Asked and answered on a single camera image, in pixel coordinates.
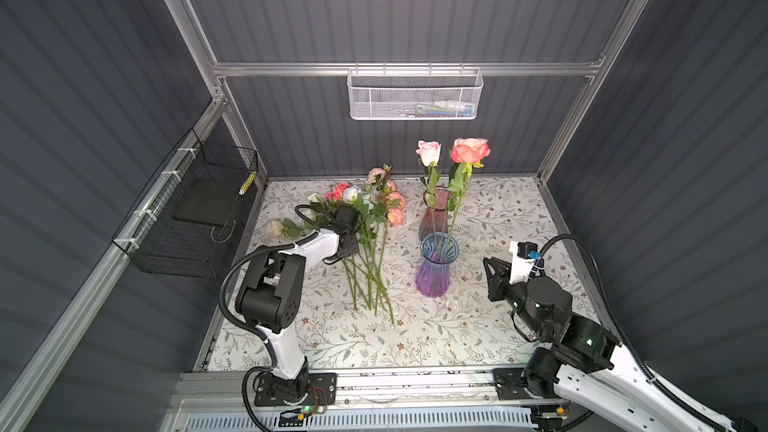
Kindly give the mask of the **light pink rose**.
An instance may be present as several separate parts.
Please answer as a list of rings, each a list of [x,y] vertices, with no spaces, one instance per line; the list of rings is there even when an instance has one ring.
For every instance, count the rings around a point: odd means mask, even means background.
[[[434,194],[436,187],[439,186],[439,179],[441,172],[438,164],[441,156],[441,144],[436,141],[418,141],[416,153],[419,156],[424,173],[422,176],[422,183],[425,187],[425,191],[430,194],[428,201],[431,205],[434,204]]]

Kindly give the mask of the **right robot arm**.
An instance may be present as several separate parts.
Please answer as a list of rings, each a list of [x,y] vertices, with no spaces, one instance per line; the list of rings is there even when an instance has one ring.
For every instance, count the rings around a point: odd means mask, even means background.
[[[530,329],[534,350],[522,370],[498,368],[493,376],[502,400],[524,394],[564,399],[627,431],[754,431],[682,392],[636,359],[601,324],[572,310],[572,296],[546,275],[515,276],[522,264],[496,257],[483,261],[488,297],[504,301],[517,332]]]

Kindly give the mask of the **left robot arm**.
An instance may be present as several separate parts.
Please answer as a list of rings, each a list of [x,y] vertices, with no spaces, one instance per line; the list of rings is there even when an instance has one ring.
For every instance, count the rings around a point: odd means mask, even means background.
[[[334,213],[301,204],[329,218],[307,236],[286,244],[259,246],[237,259],[225,277],[218,298],[222,315],[232,325],[256,335],[266,346],[270,366],[261,367],[271,380],[272,395],[297,402],[310,387],[308,359],[298,345],[298,315],[305,273],[320,263],[332,265],[358,253],[361,213],[342,205]]]

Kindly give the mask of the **blue purple glass vase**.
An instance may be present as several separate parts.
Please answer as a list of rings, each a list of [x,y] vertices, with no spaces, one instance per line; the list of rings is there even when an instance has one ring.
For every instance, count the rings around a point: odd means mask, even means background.
[[[444,296],[451,282],[451,266],[460,253],[457,241],[446,232],[434,232],[424,237],[420,252],[422,263],[415,275],[417,290],[429,298]]]

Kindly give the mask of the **coral pink rose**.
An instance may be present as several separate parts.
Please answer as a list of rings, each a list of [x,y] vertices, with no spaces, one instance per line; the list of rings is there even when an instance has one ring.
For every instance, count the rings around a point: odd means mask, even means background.
[[[451,149],[453,166],[449,171],[448,189],[452,193],[449,210],[453,213],[449,232],[452,233],[460,214],[469,181],[475,169],[484,167],[483,160],[491,153],[488,140],[483,138],[457,138]]]

